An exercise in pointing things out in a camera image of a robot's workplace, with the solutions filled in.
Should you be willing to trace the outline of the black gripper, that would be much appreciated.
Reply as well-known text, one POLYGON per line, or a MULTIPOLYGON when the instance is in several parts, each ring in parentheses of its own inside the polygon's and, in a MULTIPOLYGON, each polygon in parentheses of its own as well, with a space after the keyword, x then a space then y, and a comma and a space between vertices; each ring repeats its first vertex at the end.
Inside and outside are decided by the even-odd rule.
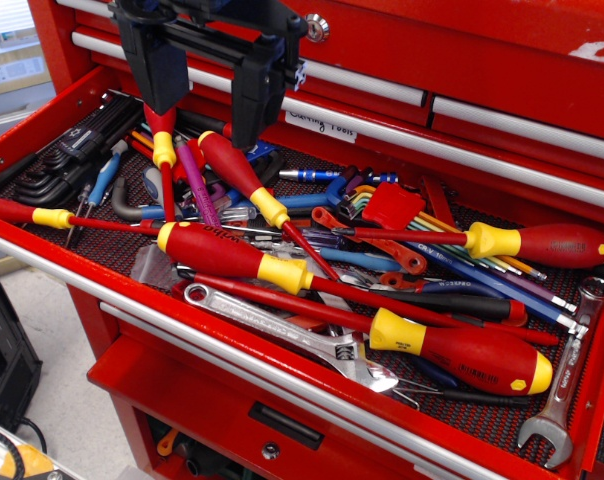
POLYGON ((108 9, 141 97, 159 115, 189 91, 188 52, 236 65, 231 140, 238 149, 254 146, 277 120, 286 88, 306 80, 307 23, 280 1, 112 1, 108 9), (260 46, 275 50, 271 58, 250 55, 260 46))

